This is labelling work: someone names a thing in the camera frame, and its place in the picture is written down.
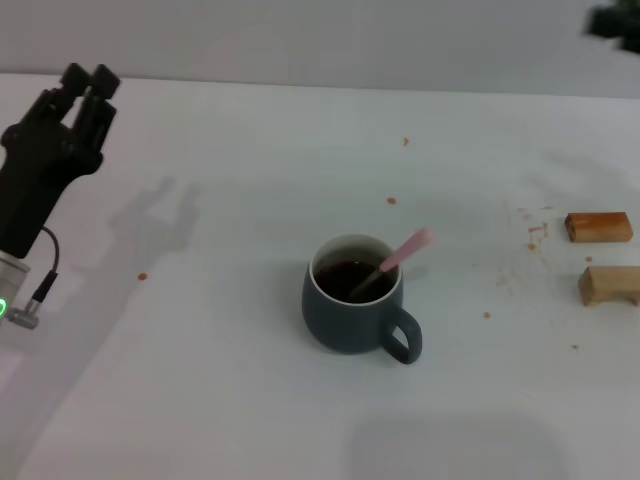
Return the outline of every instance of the wall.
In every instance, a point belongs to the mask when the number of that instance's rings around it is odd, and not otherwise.
[[[0,71],[640,97],[640,58],[581,37],[606,0],[5,0]]]

